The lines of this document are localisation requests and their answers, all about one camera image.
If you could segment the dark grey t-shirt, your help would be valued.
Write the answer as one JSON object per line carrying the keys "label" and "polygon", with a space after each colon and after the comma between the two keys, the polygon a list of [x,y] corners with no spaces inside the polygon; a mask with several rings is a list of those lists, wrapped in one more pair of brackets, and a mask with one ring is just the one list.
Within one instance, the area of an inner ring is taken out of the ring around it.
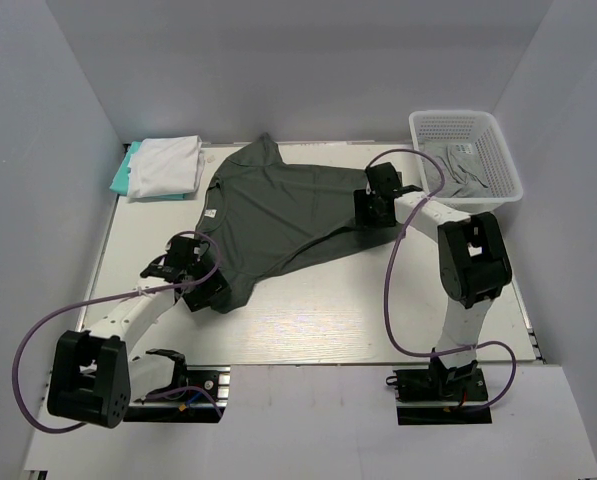
{"label": "dark grey t-shirt", "polygon": [[229,155],[207,187],[195,227],[221,251],[228,299],[221,314],[244,306],[257,282],[393,242],[398,226],[355,224],[361,169],[287,164],[268,136]]}

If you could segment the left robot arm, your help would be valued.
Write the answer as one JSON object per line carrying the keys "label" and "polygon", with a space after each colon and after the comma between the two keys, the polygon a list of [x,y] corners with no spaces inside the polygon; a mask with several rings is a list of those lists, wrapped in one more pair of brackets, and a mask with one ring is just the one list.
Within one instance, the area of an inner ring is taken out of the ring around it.
{"label": "left robot arm", "polygon": [[134,288],[110,297],[114,308],[82,331],[57,341],[47,410],[78,423],[114,428],[136,401],[177,399],[186,393],[217,402],[189,383],[182,354],[136,346],[160,317],[185,300],[205,303],[227,292],[215,240],[193,231],[172,237],[163,255],[140,273]]}

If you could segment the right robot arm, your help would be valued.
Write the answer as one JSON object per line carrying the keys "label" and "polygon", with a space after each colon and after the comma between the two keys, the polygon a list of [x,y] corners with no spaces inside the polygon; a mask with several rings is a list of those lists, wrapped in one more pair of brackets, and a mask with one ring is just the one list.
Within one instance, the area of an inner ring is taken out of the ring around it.
{"label": "right robot arm", "polygon": [[441,366],[429,374],[431,390],[450,399],[476,366],[484,318],[512,269],[499,223],[491,212],[469,214],[405,187],[394,166],[365,169],[368,186],[354,192],[356,223],[367,228],[413,227],[437,243],[439,275],[448,296],[444,325],[429,355]]}

